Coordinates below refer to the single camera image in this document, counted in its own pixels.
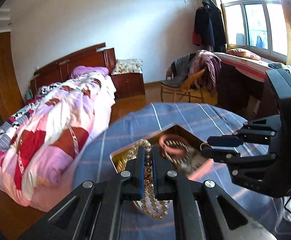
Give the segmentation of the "pink bangle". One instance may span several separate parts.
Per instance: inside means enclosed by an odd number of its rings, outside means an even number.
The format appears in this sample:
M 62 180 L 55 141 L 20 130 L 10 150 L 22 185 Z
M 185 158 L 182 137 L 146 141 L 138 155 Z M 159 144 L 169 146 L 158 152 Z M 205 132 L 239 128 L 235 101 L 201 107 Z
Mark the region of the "pink bangle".
M 159 138 L 159 145 L 169 155 L 184 155 L 188 152 L 188 142 L 177 134 L 164 134 Z

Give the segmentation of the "desk with pink cover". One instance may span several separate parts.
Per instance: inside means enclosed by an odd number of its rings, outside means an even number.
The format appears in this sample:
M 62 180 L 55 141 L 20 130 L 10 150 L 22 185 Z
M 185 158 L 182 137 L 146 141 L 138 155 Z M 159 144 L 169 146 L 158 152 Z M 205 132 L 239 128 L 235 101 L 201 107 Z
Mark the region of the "desk with pink cover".
M 246 120 L 278 114 L 274 94 L 266 76 L 268 61 L 215 53 L 221 59 L 217 80 L 217 106 Z

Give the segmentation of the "pink Genji biscuit tin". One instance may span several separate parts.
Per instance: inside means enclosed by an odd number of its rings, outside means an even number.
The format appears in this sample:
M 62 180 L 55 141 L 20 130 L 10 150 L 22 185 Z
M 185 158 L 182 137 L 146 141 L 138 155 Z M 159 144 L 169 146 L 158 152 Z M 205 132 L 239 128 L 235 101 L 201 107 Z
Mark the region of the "pink Genji biscuit tin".
M 188 142 L 188 152 L 184 155 L 169 155 L 159 145 L 159 138 L 164 134 L 177 134 L 183 137 Z M 190 180 L 202 178 L 213 164 L 212 159 L 206 159 L 201 154 L 201 151 L 204 148 L 210 147 L 210 145 L 179 125 L 169 125 L 161 131 L 154 132 L 110 154 L 110 160 L 116 172 L 124 171 L 126 163 L 137 158 L 139 146 L 144 146 L 146 149 L 150 148 L 150 146 L 157 146 L 160 157 L 168 160 L 175 170 L 185 174 Z

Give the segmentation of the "wicker chair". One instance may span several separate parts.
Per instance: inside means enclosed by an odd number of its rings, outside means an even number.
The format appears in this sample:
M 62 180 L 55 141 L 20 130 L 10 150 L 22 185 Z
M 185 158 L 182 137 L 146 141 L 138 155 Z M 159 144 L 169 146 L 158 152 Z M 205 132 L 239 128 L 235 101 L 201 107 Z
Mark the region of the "wicker chair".
M 160 82 L 161 102 L 164 102 L 164 94 L 172 94 L 173 102 L 177 102 L 178 95 L 180 96 L 180 100 L 187 96 L 189 103 L 191 103 L 191 98 L 200 99 L 202 103 L 205 102 L 203 91 L 200 86 L 197 88 L 200 92 L 200 96 L 191 95 L 191 92 L 195 91 L 195 83 L 205 73 L 204 68 L 197 74 L 189 75 L 189 65 L 195 56 L 196 53 L 187 54 L 179 57 L 171 63 L 166 72 L 166 79 Z

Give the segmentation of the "bed with patchwork quilt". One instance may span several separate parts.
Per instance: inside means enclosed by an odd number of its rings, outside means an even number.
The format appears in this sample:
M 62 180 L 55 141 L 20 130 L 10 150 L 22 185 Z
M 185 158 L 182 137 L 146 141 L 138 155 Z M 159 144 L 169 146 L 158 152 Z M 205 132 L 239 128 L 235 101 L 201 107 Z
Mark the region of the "bed with patchwork quilt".
M 0 127 L 0 190 L 40 211 L 60 202 L 85 146 L 108 128 L 115 92 L 110 76 L 90 72 L 12 115 Z

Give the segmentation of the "floral pillow on desk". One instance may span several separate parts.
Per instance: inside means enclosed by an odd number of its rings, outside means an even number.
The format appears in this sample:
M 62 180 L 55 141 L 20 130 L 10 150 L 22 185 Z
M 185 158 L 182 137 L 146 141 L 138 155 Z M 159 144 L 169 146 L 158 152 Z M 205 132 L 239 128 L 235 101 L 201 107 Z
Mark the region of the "floral pillow on desk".
M 237 56 L 237 57 L 242 57 L 242 58 L 246 58 L 246 59 L 257 60 L 257 61 L 261 60 L 261 57 L 259 55 L 255 54 L 252 51 L 249 51 L 247 49 L 243 49 L 243 48 L 230 49 L 226 52 L 226 54 Z

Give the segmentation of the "purple clothes on chair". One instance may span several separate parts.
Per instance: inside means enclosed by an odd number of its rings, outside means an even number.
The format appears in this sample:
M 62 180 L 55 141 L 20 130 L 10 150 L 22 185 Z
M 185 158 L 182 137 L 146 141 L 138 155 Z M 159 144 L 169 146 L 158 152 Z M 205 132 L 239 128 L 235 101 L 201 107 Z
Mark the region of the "purple clothes on chair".
M 194 76 L 201 70 L 204 74 L 197 80 L 197 86 L 206 87 L 209 92 L 216 90 L 218 76 L 221 71 L 221 59 L 207 50 L 198 50 L 188 65 L 188 76 Z

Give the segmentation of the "hanging dark coats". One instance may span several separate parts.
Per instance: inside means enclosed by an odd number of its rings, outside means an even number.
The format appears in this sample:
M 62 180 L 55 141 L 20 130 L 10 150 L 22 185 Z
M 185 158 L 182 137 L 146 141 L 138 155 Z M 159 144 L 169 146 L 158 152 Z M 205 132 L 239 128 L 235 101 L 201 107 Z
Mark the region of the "hanging dark coats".
M 210 52 L 226 52 L 226 35 L 222 12 L 212 0 L 203 0 L 194 19 L 192 43 Z

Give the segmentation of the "window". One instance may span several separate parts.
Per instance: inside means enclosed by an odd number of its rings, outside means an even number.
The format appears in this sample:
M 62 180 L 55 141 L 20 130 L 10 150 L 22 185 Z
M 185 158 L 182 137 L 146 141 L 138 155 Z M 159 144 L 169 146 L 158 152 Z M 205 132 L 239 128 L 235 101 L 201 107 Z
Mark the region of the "window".
M 285 62 L 287 31 L 280 0 L 220 0 L 228 48 Z

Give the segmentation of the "wooden nightstand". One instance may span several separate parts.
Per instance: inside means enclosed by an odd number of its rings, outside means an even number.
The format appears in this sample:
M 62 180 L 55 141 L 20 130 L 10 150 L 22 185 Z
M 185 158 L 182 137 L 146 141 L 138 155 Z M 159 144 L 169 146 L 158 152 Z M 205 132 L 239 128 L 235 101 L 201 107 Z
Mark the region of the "wooden nightstand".
M 125 99 L 145 94 L 143 75 L 140 73 L 112 75 L 111 79 L 116 88 L 116 99 Z

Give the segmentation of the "floral cushion on nightstand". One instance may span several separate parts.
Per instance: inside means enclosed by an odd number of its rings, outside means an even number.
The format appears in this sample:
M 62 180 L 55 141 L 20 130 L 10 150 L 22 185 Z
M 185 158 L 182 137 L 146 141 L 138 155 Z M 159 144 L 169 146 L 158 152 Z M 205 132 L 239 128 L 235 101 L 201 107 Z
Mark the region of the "floral cushion on nightstand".
M 140 59 L 126 59 L 126 60 L 116 60 L 116 65 L 111 75 L 121 75 L 121 74 L 142 74 L 142 60 Z

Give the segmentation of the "purple pillow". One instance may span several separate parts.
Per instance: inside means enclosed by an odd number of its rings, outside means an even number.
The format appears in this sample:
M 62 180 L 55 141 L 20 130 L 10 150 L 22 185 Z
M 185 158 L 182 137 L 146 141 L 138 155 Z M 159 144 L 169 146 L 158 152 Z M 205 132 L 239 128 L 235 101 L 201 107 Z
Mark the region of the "purple pillow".
M 86 66 L 77 66 L 73 69 L 71 72 L 71 79 L 75 79 L 79 76 L 92 73 L 92 72 L 99 72 L 103 75 L 103 77 L 106 77 L 109 75 L 109 70 L 106 67 L 86 67 Z

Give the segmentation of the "dark wooden headboard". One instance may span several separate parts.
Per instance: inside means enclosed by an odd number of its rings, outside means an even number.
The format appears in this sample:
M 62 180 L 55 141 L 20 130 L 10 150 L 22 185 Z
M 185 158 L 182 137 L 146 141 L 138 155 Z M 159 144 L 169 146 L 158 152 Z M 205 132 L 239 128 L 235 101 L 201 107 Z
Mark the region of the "dark wooden headboard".
M 30 88 L 36 94 L 42 86 L 70 79 L 77 66 L 105 67 L 111 73 L 116 65 L 113 48 L 106 49 L 105 43 L 96 44 L 61 57 L 36 70 L 30 80 Z

